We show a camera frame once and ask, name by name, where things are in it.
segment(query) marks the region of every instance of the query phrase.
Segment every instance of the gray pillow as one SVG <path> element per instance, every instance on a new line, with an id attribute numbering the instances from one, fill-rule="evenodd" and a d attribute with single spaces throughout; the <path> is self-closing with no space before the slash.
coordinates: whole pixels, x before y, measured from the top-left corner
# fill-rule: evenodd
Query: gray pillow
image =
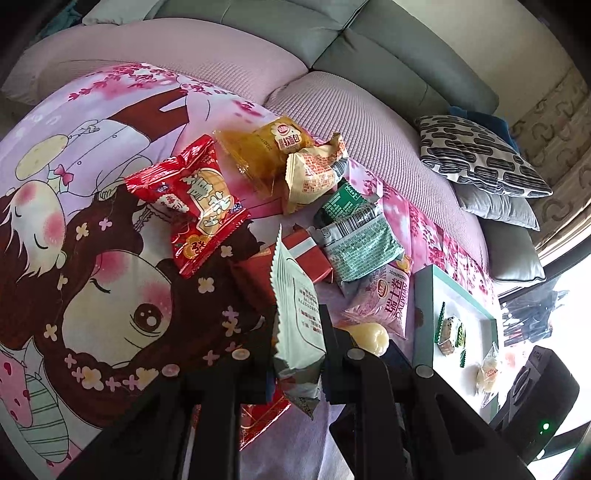
<path id="1" fill-rule="evenodd" d="M 523 197 L 496 195 L 477 189 L 474 185 L 452 183 L 457 202 L 465 212 L 481 218 L 510 223 L 540 231 L 538 219 Z"/>
<path id="2" fill-rule="evenodd" d="M 510 223 L 480 220 L 488 247 L 489 274 L 498 282 L 532 284 L 546 274 L 528 231 Z"/>

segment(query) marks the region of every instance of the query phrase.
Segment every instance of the barcode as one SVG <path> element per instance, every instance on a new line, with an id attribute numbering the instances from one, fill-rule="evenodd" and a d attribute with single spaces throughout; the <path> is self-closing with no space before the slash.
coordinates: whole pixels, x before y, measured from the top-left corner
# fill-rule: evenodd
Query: barcode
<path id="1" fill-rule="evenodd" d="M 379 209 L 375 205 L 368 204 L 360 208 L 356 213 L 335 222 L 341 236 L 347 236 L 356 231 L 360 226 L 365 225 L 370 220 L 378 216 Z"/>
<path id="2" fill-rule="evenodd" d="M 339 180 L 343 178 L 343 175 L 345 175 L 345 170 L 347 169 L 348 161 L 348 158 L 341 157 L 330 166 L 330 168 L 332 168 L 335 171 L 336 176 Z"/>

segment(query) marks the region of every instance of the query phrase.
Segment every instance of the snack package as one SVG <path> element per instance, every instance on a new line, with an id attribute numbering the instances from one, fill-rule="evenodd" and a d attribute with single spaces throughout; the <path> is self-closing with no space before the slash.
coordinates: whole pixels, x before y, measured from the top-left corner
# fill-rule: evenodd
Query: snack package
<path id="1" fill-rule="evenodd" d="M 252 133 L 222 130 L 215 135 L 263 197 L 273 195 L 275 182 L 284 178 L 287 156 L 314 145 L 308 132 L 286 116 Z"/>
<path id="2" fill-rule="evenodd" d="M 476 392 L 482 397 L 481 408 L 486 407 L 487 403 L 497 394 L 500 375 L 501 357 L 496 343 L 493 342 L 476 374 Z"/>
<path id="3" fill-rule="evenodd" d="M 282 242 L 313 283 L 332 276 L 330 262 L 306 230 L 294 227 L 294 232 Z M 275 304 L 269 280 L 275 247 L 271 245 L 246 260 L 230 263 L 232 275 L 242 294 L 261 314 Z"/>
<path id="4" fill-rule="evenodd" d="M 376 322 L 405 337 L 408 287 L 413 261 L 404 256 L 361 280 L 357 295 L 344 314 L 361 323 Z"/>
<path id="5" fill-rule="evenodd" d="M 367 200 L 346 180 L 339 189 L 314 215 L 314 226 L 325 227 L 337 220 L 353 215 Z"/>
<path id="6" fill-rule="evenodd" d="M 343 178 L 349 154 L 340 133 L 320 146 L 303 148 L 287 157 L 285 182 L 287 198 L 283 214 L 288 215 L 320 198 Z"/>
<path id="7" fill-rule="evenodd" d="M 384 214 L 371 203 L 315 235 L 324 241 L 324 253 L 339 282 L 362 278 L 404 255 Z"/>
<path id="8" fill-rule="evenodd" d="M 217 164 L 213 138 L 204 135 L 181 154 L 125 179 L 142 200 L 186 215 L 173 223 L 173 258 L 188 278 L 249 214 L 228 190 Z"/>
<path id="9" fill-rule="evenodd" d="M 443 355 L 452 355 L 458 349 L 461 352 L 466 347 L 466 332 L 462 321 L 456 317 L 441 319 L 439 316 L 436 342 Z"/>
<path id="10" fill-rule="evenodd" d="M 271 266 L 277 301 L 273 363 L 285 396 L 311 416 L 320 397 L 320 368 L 326 355 L 314 284 L 281 241 Z"/>

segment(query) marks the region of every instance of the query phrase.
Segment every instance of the white snack package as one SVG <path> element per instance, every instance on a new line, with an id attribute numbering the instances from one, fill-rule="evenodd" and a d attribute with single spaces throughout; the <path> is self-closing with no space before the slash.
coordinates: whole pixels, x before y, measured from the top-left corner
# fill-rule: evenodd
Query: white snack package
<path id="1" fill-rule="evenodd" d="M 288 398 L 317 399 L 326 355 L 318 297 L 310 277 L 281 242 L 281 228 L 271 264 L 271 286 L 277 300 L 273 362 L 281 388 Z"/>

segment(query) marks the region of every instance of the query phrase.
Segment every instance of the brand logo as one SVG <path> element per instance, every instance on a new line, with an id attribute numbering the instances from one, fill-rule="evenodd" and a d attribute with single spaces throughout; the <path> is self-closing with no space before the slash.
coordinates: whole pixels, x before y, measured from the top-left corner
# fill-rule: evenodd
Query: brand logo
<path id="1" fill-rule="evenodd" d="M 290 126 L 286 124 L 277 125 L 277 133 L 280 135 L 287 135 L 290 132 Z"/>
<path id="2" fill-rule="evenodd" d="M 388 294 L 388 284 L 385 280 L 378 280 L 378 296 L 383 299 Z"/>

